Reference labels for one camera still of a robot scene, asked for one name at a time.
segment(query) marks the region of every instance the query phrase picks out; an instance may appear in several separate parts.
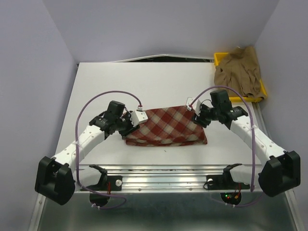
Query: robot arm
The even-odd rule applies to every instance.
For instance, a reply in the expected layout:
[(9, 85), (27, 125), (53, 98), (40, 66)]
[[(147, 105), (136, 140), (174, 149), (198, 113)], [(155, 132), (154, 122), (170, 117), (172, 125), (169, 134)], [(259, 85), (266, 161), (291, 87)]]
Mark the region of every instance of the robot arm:
[[(196, 101), (192, 107), (192, 98), (186, 105), (194, 109), (193, 122), (206, 128), (212, 120), (217, 120), (238, 135), (252, 148), (252, 130), (247, 112), (241, 107), (232, 107), (228, 93), (217, 90), (210, 93), (213, 108)], [(295, 152), (287, 152), (275, 144), (257, 126), (254, 126), (256, 139), (256, 156), (262, 167), (256, 167), (255, 182), (259, 183), (268, 196), (276, 196), (300, 184), (300, 157)], [(209, 190), (234, 188), (237, 183), (250, 184), (252, 167), (235, 164), (227, 166), (222, 176), (208, 176), (213, 182)]]
[[(147, 120), (142, 111), (127, 112), (123, 115), (125, 105), (116, 101), (109, 103), (107, 111), (96, 116), (81, 133), (78, 139), (79, 162), (109, 135), (119, 131), (122, 137), (137, 130), (140, 123)], [(80, 190), (76, 183), (76, 142), (72, 142), (63, 151), (52, 158), (44, 157), (38, 164), (35, 191), (64, 205), (72, 197), (74, 191)], [(97, 165), (90, 165), (80, 172), (82, 185), (104, 184), (107, 171)]]

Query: yellow basket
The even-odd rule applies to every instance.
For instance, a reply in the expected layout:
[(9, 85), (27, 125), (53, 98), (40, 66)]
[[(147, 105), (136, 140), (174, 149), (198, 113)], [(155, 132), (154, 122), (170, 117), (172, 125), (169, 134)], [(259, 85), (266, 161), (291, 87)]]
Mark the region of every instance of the yellow basket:
[[(223, 57), (225, 57), (228, 53), (227, 52), (218, 52), (218, 53), (214, 53), (214, 65), (218, 66), (219, 62), (223, 59)], [(260, 79), (260, 84), (261, 84), (261, 92), (265, 95), (265, 99), (267, 98), (267, 93), (265, 91), (264, 85), (262, 83), (262, 80)], [(261, 100), (263, 100), (263, 98), (259, 97), (256, 99), (253, 98), (248, 98), (246, 96), (243, 97), (245, 99), (246, 102), (260, 102)], [(242, 102), (240, 97), (229, 97), (231, 102)]]

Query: plaid cloth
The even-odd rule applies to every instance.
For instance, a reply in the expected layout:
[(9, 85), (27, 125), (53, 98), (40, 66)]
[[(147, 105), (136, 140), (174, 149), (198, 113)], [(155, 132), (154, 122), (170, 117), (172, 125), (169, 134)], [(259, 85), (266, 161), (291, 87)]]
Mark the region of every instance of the plaid cloth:
[(148, 120), (140, 129), (129, 134), (127, 145), (134, 146), (185, 146), (207, 144), (204, 130), (191, 119), (193, 111), (186, 106), (167, 107), (145, 111)]

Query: white wall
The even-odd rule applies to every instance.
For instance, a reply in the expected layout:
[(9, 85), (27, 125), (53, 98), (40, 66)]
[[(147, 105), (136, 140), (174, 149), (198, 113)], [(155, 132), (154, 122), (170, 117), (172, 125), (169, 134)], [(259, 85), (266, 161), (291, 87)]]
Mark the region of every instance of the white wall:
[(27, 230), (39, 160), (55, 152), (76, 63), (41, 0), (0, 1), (0, 230)]
[(261, 103), (273, 139), (302, 160), (302, 184), (295, 189), (308, 229), (308, 1), (280, 0), (256, 43), (269, 97)]
[(278, 0), (43, 0), (78, 62), (254, 44)]

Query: yellow bin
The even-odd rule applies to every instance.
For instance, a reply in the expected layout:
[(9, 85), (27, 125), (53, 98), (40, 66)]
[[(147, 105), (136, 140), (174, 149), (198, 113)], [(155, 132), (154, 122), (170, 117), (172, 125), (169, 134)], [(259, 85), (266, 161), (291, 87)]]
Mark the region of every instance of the yellow bin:
[[(214, 53), (214, 65), (218, 66), (219, 62), (223, 59), (223, 57), (225, 57), (228, 53), (227, 52), (218, 52), (218, 53)], [(262, 83), (262, 80), (260, 79), (260, 84), (261, 84), (261, 91), (262, 93), (265, 95), (265, 99), (267, 98), (267, 93), (265, 91), (264, 85)], [(246, 96), (243, 97), (245, 99), (246, 102), (260, 102), (261, 100), (263, 100), (261, 97), (253, 99), (253, 98), (248, 98)], [(230, 101), (232, 102), (242, 102), (240, 97), (229, 97)]]

